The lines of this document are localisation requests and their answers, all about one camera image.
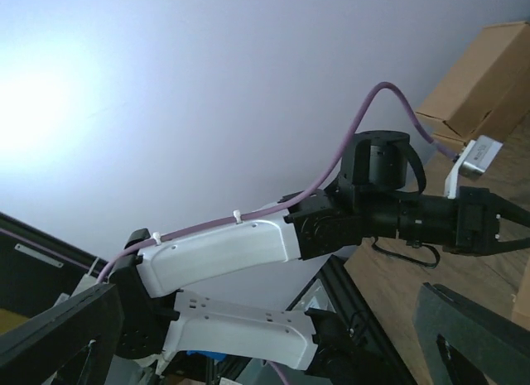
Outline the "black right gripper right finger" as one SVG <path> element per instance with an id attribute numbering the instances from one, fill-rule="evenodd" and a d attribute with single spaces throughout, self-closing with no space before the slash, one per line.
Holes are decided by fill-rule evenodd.
<path id="1" fill-rule="evenodd" d="M 435 384 L 529 383 L 529 331 L 441 284 L 422 284 L 413 317 Z"/>

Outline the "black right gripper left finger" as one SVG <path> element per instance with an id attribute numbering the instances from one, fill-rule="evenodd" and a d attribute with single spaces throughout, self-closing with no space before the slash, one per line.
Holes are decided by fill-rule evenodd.
<path id="1" fill-rule="evenodd" d="M 103 384 L 122 326 L 118 288 L 92 286 L 1 336 L 1 383 Z"/>

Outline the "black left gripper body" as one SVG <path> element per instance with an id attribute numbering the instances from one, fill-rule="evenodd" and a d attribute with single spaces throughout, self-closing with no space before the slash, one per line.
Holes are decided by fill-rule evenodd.
<path id="1" fill-rule="evenodd" d="M 489 189 L 461 186 L 455 198 L 456 217 L 453 239 L 442 250 L 463 256 L 497 254 L 498 207 Z"/>

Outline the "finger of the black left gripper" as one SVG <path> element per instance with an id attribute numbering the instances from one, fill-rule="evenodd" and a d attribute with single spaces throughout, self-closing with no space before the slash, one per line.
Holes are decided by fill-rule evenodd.
<path id="1" fill-rule="evenodd" d="M 495 251 L 497 253 L 509 253 L 514 251 L 523 250 L 530 247 L 530 238 L 520 238 L 514 240 L 503 241 L 500 239 L 500 235 L 495 235 Z"/>
<path id="2" fill-rule="evenodd" d="M 530 212 L 498 195 L 495 196 L 497 212 L 502 219 L 528 228 L 530 226 Z"/>

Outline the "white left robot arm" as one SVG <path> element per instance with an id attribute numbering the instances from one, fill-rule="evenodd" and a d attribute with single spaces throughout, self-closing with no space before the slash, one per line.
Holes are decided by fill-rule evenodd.
<path id="1" fill-rule="evenodd" d="M 133 233 L 108 280 L 124 313 L 116 353 L 165 372 L 180 352 L 263 359 L 338 378 L 383 371 L 339 316 L 324 310 L 274 311 L 213 301 L 189 285 L 274 262 L 310 260 L 362 243 L 399 238 L 435 255 L 490 256 L 522 250 L 503 242 L 500 220 L 528 226 L 529 213 L 458 176 L 483 171 L 499 144 L 481 137 L 459 155 L 441 196 L 426 195 L 422 163 L 404 132 L 356 134 L 325 188 L 288 195 L 262 213 L 232 214 L 192 231 Z"/>

